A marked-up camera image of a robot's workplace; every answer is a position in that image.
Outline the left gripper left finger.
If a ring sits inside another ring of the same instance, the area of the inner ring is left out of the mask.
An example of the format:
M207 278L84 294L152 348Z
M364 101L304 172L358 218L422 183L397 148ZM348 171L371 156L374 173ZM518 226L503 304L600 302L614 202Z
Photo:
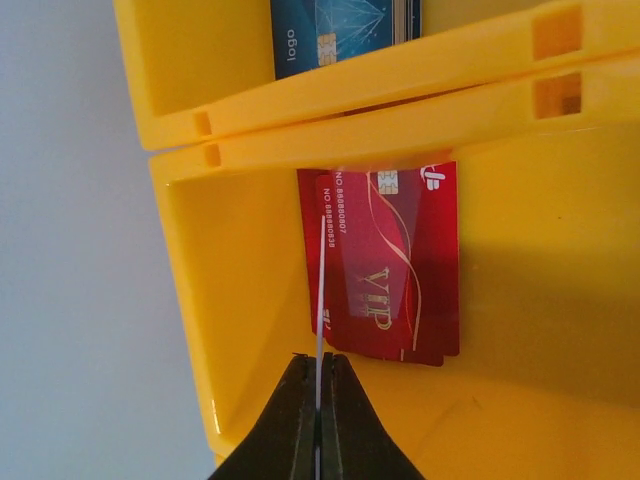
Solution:
M315 479L316 359L296 354L247 436L212 480Z

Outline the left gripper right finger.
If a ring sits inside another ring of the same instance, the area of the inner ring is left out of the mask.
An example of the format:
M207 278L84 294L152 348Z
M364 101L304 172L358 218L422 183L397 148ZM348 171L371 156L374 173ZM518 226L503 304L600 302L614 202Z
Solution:
M319 412L321 479L421 479L382 425L349 359L327 353Z

